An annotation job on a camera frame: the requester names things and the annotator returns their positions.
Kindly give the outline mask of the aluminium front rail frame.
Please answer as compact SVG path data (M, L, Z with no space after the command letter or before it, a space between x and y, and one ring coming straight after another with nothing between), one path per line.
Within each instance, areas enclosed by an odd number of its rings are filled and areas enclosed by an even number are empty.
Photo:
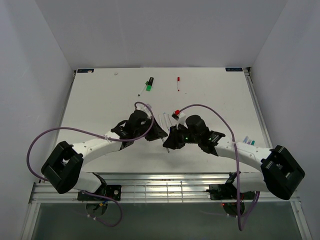
M108 185L121 185L121 204L151 204L151 203L222 203L231 200L211 200L207 192L210 185L226 182L228 173L182 173L182 174L101 174ZM35 183L32 188L29 203L99 203L78 200L78 190L59 194L48 182ZM261 192L259 202L300 202L297 191L290 200L285 201L269 192Z

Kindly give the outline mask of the green capped white pen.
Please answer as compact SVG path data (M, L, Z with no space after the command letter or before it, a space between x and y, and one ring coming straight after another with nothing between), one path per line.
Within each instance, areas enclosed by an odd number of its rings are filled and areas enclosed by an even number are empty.
M143 91L147 88L149 81L146 81L144 86L142 87L142 89L140 90L140 92L137 94L138 97L141 96L141 94L143 93Z

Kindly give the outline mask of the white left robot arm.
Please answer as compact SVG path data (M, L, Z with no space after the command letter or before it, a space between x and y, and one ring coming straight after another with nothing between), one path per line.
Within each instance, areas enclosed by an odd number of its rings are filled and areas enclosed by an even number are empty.
M86 191L95 200L100 200L106 195L107 183L97 173L84 171L84 165L131 146L138 137L151 142L167 137L167 133L151 114L135 110L128 120L119 122L102 138L74 144L59 142L42 166L41 173L59 194L74 189Z

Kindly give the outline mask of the blue corner label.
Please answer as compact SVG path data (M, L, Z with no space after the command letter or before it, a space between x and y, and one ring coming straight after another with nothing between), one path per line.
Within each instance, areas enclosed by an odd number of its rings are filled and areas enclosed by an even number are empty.
M243 69L241 67L226 67L226 72L242 72Z
M76 72L77 73L93 73L94 69L93 68L84 68L84 69L78 69Z

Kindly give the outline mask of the right blue corner label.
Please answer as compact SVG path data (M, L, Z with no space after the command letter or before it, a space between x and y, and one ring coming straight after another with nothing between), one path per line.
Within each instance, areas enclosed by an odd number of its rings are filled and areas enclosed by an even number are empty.
M241 67L226 67L226 72L242 72L243 69Z

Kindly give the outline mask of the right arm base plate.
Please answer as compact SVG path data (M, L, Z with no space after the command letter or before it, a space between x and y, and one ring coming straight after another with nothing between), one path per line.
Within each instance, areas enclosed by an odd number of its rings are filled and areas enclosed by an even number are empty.
M237 189L233 184L210 184L206 190L211 200L236 200Z

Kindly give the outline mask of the green black highlighter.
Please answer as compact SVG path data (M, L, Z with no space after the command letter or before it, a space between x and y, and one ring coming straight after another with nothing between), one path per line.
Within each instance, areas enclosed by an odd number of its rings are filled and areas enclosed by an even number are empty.
M154 78L153 77L150 77L148 82L147 82L147 85L146 85L146 91L147 92L150 92L151 89L152 89L152 86L153 86L153 82L154 82Z

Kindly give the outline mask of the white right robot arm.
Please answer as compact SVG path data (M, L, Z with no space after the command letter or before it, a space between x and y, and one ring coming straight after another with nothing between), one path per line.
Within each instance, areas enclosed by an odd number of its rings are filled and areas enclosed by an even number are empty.
M187 117L175 112L177 121L169 129L163 147L177 150L186 144L196 144L205 153L238 160L256 172L231 172L224 184L210 187L213 199L252 199L255 192L270 192L277 198L289 200L306 173L283 146L263 148L243 142L234 143L225 134L209 130L199 115Z

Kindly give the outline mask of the red capped white pen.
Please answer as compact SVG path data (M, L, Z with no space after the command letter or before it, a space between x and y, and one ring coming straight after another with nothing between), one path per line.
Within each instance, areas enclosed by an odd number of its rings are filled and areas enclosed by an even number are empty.
M169 123L170 123L170 126L173 126L174 124L173 124L173 122L171 121L171 117L170 117L170 115L167 113L167 119L168 119L168 121L169 121Z

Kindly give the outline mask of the left blue corner label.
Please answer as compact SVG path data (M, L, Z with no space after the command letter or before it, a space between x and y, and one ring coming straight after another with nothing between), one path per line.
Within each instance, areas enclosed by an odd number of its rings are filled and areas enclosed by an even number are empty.
M84 68L84 69L78 69L76 72L77 73L93 73L94 69L93 68Z

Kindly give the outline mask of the aluminium right side rail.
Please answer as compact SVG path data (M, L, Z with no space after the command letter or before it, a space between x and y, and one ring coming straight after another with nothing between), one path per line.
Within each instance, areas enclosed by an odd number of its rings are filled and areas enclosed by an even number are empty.
M251 78L251 68L250 67L245 67L243 69L246 81L247 81L247 85L248 85L248 89L251 95L251 99L256 111L256 115L258 118L258 122L262 131L262 135L263 135L263 139L265 144L268 147L272 147L272 141L270 138L270 135L268 133L264 118L263 118L263 114L261 111L261 108L259 106L259 102L258 102L258 98L257 95L255 93L254 90L254 85L253 85L253 80ZM292 195L291 199L290 199L290 204L291 204L291 208L295 217L295 221L297 223L301 238L303 240L312 240L312 235L310 232L310 229L308 227L303 209L302 209L302 201L301 201L301 196L298 194L297 190L294 192L294 194Z

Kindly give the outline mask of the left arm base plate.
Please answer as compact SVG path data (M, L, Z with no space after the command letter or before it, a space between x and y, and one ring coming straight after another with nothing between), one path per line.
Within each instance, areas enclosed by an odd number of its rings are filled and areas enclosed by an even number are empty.
M95 195L104 196L111 198L116 201L121 200L122 194L122 186L121 185L107 185L102 190L94 193ZM78 201L105 201L105 198L91 196L88 194L84 194L83 192L79 192L76 198Z

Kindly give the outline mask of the blue capped white pen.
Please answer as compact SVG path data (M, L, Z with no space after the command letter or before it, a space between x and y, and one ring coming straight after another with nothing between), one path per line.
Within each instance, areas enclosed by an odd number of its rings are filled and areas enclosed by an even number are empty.
M170 130L170 124L169 124L168 115L167 115L165 112L163 113L163 119L164 119L166 128L167 128L168 130Z

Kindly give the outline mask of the orange capped white pen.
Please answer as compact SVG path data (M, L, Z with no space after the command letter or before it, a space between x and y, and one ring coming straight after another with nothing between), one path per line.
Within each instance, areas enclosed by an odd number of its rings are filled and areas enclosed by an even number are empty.
M159 123L159 126L164 130L164 126L163 126L163 121L162 120L163 119L162 119L161 115L159 114L158 115L158 123Z

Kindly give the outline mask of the far red capped pen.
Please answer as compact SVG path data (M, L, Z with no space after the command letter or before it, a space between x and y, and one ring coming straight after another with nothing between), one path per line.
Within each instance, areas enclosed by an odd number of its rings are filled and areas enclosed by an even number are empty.
M179 92L180 91L180 77L178 76L177 77L177 91Z

